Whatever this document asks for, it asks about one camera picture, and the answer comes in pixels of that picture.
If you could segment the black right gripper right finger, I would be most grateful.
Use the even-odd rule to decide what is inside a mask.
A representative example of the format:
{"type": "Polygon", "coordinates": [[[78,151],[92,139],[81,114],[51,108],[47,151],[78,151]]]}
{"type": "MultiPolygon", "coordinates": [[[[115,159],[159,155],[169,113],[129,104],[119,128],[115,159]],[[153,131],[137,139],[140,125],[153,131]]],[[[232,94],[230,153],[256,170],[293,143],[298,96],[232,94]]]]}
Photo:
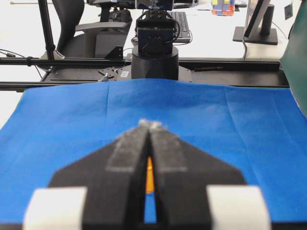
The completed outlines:
{"type": "Polygon", "coordinates": [[[269,230],[261,190],[236,167],[149,126],[158,221],[165,230],[269,230]]]}

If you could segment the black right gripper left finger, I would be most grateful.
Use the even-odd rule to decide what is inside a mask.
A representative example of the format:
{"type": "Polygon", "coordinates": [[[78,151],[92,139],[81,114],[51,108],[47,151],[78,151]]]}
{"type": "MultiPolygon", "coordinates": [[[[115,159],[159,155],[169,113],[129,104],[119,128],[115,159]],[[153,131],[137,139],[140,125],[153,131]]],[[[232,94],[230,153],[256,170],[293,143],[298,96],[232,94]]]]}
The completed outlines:
{"type": "Polygon", "coordinates": [[[143,218],[149,129],[123,133],[109,145],[56,171],[36,189],[25,230],[135,230],[143,218]]]}

